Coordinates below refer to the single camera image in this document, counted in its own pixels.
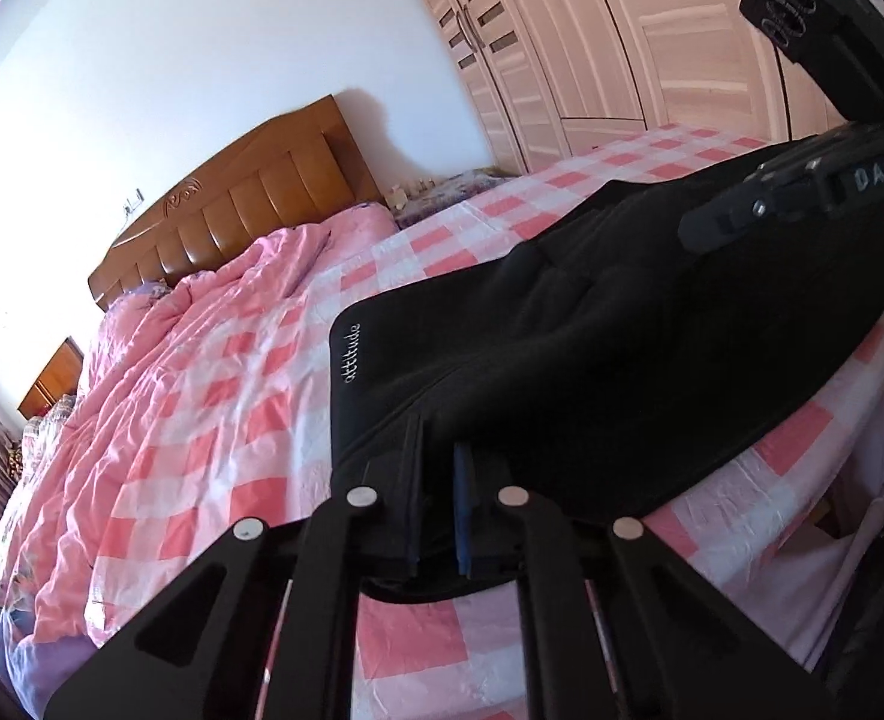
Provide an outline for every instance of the pink pillow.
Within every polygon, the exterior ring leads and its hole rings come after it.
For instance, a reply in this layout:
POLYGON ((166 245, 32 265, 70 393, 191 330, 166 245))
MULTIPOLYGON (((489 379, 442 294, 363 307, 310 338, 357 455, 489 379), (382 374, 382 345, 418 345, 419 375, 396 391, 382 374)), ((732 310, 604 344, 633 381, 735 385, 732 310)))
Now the pink pillow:
POLYGON ((125 348, 135 338, 148 310, 171 291, 165 282, 146 282, 130 293, 119 295, 109 306, 92 346, 82 361, 82 373, 79 376, 80 398, 93 389, 112 370, 113 365, 122 359, 125 348))

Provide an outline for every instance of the wardrobe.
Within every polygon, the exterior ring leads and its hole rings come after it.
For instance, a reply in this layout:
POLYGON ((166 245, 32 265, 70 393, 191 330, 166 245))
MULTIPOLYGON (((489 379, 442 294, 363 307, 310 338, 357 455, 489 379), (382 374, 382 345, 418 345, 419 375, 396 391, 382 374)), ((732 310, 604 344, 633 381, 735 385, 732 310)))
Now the wardrobe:
POLYGON ((842 121, 739 0, 425 1, 504 170, 663 124, 784 141, 842 121))

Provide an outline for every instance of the door handle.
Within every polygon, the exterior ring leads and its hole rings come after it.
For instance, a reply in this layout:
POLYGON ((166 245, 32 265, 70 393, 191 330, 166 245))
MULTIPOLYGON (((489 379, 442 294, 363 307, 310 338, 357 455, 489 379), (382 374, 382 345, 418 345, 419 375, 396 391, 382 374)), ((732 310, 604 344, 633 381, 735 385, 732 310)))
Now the door handle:
POLYGON ((462 13, 465 14, 465 20, 469 23, 469 29, 472 30, 472 38, 476 41, 476 46, 479 50, 484 49, 486 47, 486 42, 482 40, 482 35, 476 30, 476 23, 472 20, 472 14, 469 13, 469 9, 466 6, 462 6, 462 13))
POLYGON ((458 24, 458 29, 462 33, 462 36, 465 38, 465 43, 472 50, 472 53, 480 52, 481 49, 474 43, 472 32, 469 32, 469 26, 462 19, 462 11, 464 8, 460 7, 455 11, 455 23, 458 24))

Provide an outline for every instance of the metal bolt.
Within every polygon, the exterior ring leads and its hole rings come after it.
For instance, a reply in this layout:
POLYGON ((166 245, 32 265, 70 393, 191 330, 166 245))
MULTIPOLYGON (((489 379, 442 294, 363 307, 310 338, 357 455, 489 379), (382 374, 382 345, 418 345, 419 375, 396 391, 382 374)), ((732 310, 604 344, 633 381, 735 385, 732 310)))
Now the metal bolt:
POLYGON ((503 506, 525 506, 528 503, 528 490, 517 487, 502 488, 498 490, 498 503, 503 506))
POLYGON ((266 526, 261 523, 260 519, 255 517, 245 517, 232 526, 232 535, 239 541, 252 541, 253 538, 261 536, 266 526))
POLYGON ((641 538, 642 534, 645 533, 645 525, 642 525, 635 517, 618 517, 612 523, 612 533, 619 538, 624 538, 626 541, 635 541, 636 538, 641 538))
POLYGON ((378 501, 378 493, 373 488, 352 488, 345 494, 345 499, 349 502, 349 506, 368 509, 378 501))

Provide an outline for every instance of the second headboard of small bed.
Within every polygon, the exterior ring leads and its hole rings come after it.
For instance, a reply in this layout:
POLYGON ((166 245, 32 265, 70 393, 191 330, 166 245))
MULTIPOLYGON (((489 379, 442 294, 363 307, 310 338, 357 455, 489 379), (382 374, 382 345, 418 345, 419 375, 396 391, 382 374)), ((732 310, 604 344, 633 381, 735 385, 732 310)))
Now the second headboard of small bed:
POLYGON ((333 97, 260 124, 191 172, 115 240, 89 277, 108 308, 146 281, 219 268, 280 227, 381 200, 333 97))

